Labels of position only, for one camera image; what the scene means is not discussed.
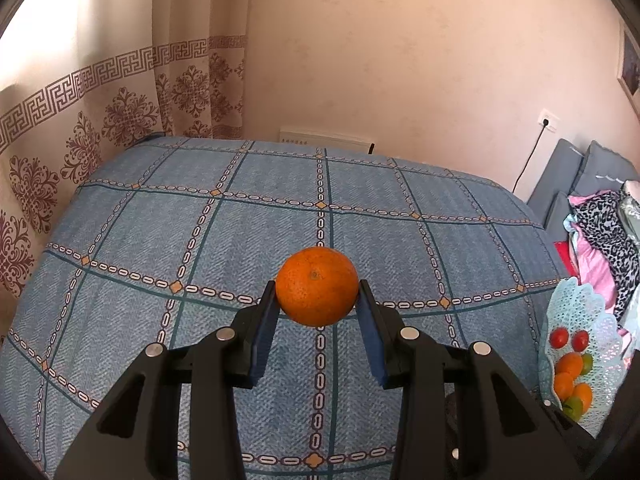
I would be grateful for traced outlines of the grey blue sofa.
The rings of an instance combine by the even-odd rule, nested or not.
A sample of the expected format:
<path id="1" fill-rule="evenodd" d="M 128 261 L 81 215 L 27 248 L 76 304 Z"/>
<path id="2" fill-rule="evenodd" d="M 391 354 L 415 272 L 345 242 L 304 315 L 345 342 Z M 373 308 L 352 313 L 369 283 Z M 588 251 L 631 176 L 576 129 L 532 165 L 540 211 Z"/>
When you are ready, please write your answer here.
<path id="1" fill-rule="evenodd" d="M 589 196 L 602 191 L 619 191 L 639 173 L 623 155 L 597 141 L 585 154 L 570 141 L 560 139 L 527 201 L 552 242 L 567 238 L 564 219 L 570 213 L 570 196 Z"/>

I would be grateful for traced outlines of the light blue lattice basket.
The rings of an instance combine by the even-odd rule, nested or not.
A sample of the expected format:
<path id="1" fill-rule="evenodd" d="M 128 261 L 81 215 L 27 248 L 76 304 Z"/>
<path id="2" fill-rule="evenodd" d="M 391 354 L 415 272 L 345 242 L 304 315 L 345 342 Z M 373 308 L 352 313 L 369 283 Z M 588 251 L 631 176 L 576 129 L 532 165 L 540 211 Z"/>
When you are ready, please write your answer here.
<path id="1" fill-rule="evenodd" d="M 552 292 L 538 356 L 542 400 L 597 436 L 622 384 L 623 338 L 613 313 L 591 285 L 576 278 Z"/>

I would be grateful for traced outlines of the green fruit front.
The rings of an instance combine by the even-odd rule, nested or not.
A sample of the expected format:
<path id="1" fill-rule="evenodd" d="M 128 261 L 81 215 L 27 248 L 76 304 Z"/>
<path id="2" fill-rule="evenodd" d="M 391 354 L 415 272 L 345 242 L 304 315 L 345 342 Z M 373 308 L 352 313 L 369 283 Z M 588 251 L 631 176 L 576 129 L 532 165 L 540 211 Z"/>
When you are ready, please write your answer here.
<path id="1" fill-rule="evenodd" d="M 583 353 L 582 354 L 582 371 L 580 372 L 580 374 L 582 376 L 587 375 L 588 373 L 591 372 L 593 367 L 593 357 L 590 353 Z"/>

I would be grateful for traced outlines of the green fruit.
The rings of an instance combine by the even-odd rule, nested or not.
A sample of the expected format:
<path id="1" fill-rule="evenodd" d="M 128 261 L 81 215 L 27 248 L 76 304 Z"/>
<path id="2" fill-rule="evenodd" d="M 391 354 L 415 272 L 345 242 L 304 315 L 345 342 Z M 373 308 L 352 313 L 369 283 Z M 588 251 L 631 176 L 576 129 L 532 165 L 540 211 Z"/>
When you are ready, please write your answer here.
<path id="1" fill-rule="evenodd" d="M 562 412 L 574 422 L 579 422 L 584 414 L 584 404 L 579 396 L 569 396 L 562 405 Z"/>
<path id="2" fill-rule="evenodd" d="M 590 353 L 583 353 L 582 354 L 582 371 L 580 372 L 580 374 L 582 376 L 587 375 L 588 373 L 591 372 L 593 367 L 593 357 Z"/>

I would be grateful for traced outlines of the white wall socket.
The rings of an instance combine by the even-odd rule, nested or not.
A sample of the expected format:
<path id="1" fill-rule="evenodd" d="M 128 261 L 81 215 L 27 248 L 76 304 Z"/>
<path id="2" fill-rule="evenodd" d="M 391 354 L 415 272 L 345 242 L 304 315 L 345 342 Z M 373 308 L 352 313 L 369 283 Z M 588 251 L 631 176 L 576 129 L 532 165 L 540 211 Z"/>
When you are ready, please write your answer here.
<path id="1" fill-rule="evenodd" d="M 559 117 L 555 116 L 555 114 L 552 114 L 545 108 L 539 113 L 538 124 L 541 128 L 544 128 L 544 130 L 555 132 L 558 130 L 559 123 Z"/>

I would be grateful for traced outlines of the large orange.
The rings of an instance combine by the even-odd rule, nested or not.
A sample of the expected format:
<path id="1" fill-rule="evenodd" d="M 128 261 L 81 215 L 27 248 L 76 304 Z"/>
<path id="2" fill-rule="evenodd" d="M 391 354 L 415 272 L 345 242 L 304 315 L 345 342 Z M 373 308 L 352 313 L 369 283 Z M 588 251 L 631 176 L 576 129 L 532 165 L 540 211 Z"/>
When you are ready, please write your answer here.
<path id="1" fill-rule="evenodd" d="M 557 372 L 553 377 L 553 392 L 561 403 L 566 401 L 573 393 L 574 377 L 567 372 Z"/>

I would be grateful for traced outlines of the oval orange fruit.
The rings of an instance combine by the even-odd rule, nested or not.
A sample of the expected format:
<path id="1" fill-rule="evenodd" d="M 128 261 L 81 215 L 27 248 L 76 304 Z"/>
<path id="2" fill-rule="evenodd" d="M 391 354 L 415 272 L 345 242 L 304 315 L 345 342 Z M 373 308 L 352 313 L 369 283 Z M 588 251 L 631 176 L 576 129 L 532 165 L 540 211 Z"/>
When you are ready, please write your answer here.
<path id="1" fill-rule="evenodd" d="M 582 401 L 582 412 L 586 414 L 591 406 L 593 393 L 590 385 L 580 382 L 574 387 L 573 396 Z"/>

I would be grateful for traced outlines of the framed wall picture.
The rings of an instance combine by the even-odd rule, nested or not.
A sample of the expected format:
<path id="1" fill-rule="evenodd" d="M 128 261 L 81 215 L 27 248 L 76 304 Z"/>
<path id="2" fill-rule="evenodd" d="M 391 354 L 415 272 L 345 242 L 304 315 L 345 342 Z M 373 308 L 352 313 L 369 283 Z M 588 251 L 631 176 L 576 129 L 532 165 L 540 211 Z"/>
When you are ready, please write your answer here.
<path id="1" fill-rule="evenodd" d="M 624 21 L 620 21 L 617 80 L 634 114 L 639 115 L 639 45 Z"/>

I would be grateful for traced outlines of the patterned beige curtain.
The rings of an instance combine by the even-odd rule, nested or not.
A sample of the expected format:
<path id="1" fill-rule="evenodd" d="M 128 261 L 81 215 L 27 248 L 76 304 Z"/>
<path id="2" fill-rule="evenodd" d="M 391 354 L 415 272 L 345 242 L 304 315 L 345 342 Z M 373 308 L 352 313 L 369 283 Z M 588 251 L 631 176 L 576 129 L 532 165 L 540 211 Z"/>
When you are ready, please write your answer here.
<path id="1" fill-rule="evenodd" d="M 243 133 L 248 0 L 1 0 L 1 323 L 94 170 Z"/>

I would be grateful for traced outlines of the red tomato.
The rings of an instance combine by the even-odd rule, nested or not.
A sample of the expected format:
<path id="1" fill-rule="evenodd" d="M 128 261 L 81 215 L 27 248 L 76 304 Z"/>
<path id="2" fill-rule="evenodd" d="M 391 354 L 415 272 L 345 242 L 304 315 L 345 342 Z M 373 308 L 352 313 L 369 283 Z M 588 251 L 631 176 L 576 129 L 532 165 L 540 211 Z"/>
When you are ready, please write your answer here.
<path id="1" fill-rule="evenodd" d="M 569 339 L 570 334 L 568 333 L 566 327 L 557 327 L 549 334 L 550 347 L 555 350 L 564 348 L 567 345 Z"/>
<path id="2" fill-rule="evenodd" d="M 572 338 L 572 348 L 575 352 L 584 352 L 589 344 L 589 333 L 586 330 L 578 330 Z"/>

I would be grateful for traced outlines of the pile of clothes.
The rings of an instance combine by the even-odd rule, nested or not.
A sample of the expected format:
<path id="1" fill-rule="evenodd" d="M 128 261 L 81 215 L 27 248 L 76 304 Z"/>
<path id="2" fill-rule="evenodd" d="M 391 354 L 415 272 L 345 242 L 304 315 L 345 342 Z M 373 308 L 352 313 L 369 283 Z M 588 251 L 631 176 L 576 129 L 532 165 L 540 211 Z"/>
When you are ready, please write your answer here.
<path id="1" fill-rule="evenodd" d="M 639 203 L 620 190 L 566 198 L 563 226 L 570 237 L 579 281 L 588 283 L 623 328 L 639 286 Z"/>

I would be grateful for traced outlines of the small orange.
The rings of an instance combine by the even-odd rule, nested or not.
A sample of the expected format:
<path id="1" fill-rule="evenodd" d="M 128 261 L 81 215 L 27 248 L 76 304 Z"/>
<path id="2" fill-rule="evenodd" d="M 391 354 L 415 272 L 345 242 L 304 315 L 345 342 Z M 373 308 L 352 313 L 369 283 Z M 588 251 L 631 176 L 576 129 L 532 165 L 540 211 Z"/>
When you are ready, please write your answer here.
<path id="1" fill-rule="evenodd" d="M 335 249 L 309 247 L 287 258 L 274 281 L 282 311 L 310 327 L 341 321 L 356 304 L 359 280 L 352 262 Z"/>

